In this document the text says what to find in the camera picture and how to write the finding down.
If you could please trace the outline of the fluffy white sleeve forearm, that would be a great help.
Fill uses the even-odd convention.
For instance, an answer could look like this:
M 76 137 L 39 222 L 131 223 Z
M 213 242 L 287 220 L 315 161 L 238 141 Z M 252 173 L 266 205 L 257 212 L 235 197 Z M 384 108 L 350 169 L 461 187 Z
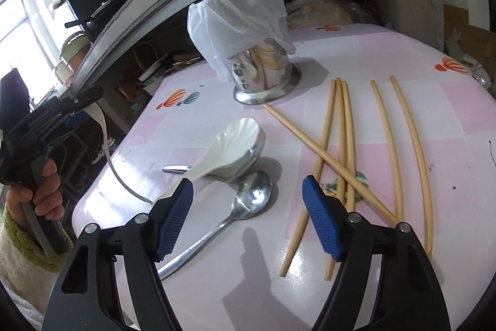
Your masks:
M 1 282 L 24 313 L 40 324 L 69 253 L 48 257 L 8 211 L 1 225 Z

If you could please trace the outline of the person's left hand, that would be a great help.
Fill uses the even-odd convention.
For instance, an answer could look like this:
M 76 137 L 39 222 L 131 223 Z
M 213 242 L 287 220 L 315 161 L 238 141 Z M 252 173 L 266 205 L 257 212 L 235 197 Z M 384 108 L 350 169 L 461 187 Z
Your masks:
M 53 159 L 45 161 L 41 175 L 44 177 L 44 181 L 35 193 L 16 183 L 10 187 L 6 198 L 6 208 L 11 219 L 32 239 L 34 238 L 34 233 L 24 214 L 22 203 L 33 201 L 35 205 L 34 213 L 37 216 L 45 217 L 47 220 L 59 220 L 65 212 L 62 205 L 63 198 L 59 191 L 60 177 L 57 174 L 57 166 Z

